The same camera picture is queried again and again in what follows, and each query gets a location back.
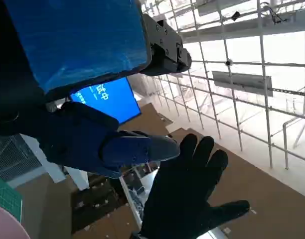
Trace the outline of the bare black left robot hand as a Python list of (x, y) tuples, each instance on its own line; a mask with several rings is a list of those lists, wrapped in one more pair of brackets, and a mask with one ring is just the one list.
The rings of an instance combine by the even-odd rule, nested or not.
[(191, 67), (181, 37), (137, 0), (0, 0), (0, 135), (35, 138), (47, 161), (111, 178), (180, 154), (166, 136), (119, 130), (88, 104), (46, 104), (136, 73)]

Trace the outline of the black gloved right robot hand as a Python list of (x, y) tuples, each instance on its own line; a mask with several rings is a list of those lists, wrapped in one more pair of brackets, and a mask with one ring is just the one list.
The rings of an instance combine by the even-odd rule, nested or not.
[(190, 133), (180, 143), (180, 155), (163, 161), (145, 202), (143, 239), (196, 239), (250, 210), (247, 200), (213, 207), (207, 200), (228, 166), (228, 155), (213, 152), (214, 139)]

